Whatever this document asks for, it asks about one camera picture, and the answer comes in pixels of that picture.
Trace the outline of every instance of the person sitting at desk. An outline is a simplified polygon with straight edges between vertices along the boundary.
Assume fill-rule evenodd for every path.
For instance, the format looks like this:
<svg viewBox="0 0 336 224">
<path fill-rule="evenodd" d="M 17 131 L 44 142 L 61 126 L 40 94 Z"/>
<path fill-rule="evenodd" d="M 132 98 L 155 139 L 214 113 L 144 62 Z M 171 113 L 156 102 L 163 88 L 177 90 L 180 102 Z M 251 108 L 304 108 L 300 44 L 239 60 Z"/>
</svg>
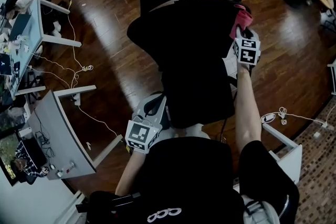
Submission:
<svg viewBox="0 0 336 224">
<path fill-rule="evenodd" d="M 13 26 L 18 14 L 27 13 L 33 0 L 18 0 L 16 3 L 6 2 L 5 16 L 9 23 Z M 59 33 L 61 25 L 57 20 L 56 13 L 53 11 L 46 11 L 47 7 L 41 7 L 42 27 L 45 34 L 51 34 L 55 37 L 62 37 Z"/>
<path fill-rule="evenodd" d="M 20 141 L 19 145 L 16 147 L 15 159 L 10 162 L 10 167 L 16 175 L 24 171 L 28 176 L 45 177 L 49 172 L 47 167 L 43 167 L 41 172 L 37 171 L 37 168 L 28 156 L 22 141 Z"/>
</svg>

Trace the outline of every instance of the person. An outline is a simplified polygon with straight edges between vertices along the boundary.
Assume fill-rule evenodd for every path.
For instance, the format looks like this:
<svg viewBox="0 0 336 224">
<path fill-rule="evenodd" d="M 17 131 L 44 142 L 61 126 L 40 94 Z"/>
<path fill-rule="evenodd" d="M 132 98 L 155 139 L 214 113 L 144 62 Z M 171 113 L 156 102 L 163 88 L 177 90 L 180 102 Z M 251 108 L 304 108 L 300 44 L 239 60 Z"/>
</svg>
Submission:
<svg viewBox="0 0 336 224">
<path fill-rule="evenodd" d="M 43 167 L 41 172 L 38 172 L 28 156 L 22 141 L 20 141 L 19 145 L 16 147 L 15 159 L 10 162 L 10 167 L 16 175 L 19 172 L 24 171 L 28 176 L 45 177 L 49 172 L 47 167 Z"/>
<path fill-rule="evenodd" d="M 200 124 L 188 128 L 185 137 L 174 138 L 174 134 L 168 138 L 162 131 L 158 139 L 162 135 L 164 139 L 154 144 L 148 154 L 134 149 L 115 195 L 109 194 L 120 200 L 121 196 L 137 197 L 140 193 L 133 202 L 128 200 L 115 207 L 119 220 L 244 223 L 244 214 L 250 213 L 242 198 L 246 196 L 256 204 L 272 205 L 278 220 L 268 223 L 294 223 L 298 188 L 261 143 L 260 116 L 248 67 L 239 63 L 237 66 L 235 139 L 240 152 L 240 192 L 233 190 L 233 160 L 227 144 L 209 139 Z M 95 210 L 101 210 L 108 208 L 112 199 L 98 191 L 91 195 L 90 202 L 97 201 Z M 90 216 L 88 212 L 90 223 L 95 223 L 93 216 L 105 217 L 101 212 Z"/>
<path fill-rule="evenodd" d="M 6 1 L 5 17 L 13 26 L 18 14 L 27 13 L 33 0 L 17 0 L 15 3 Z M 60 34 L 61 25 L 57 20 L 57 16 L 50 8 L 41 6 L 42 27 L 45 34 L 51 34 L 55 37 L 62 37 Z"/>
</svg>

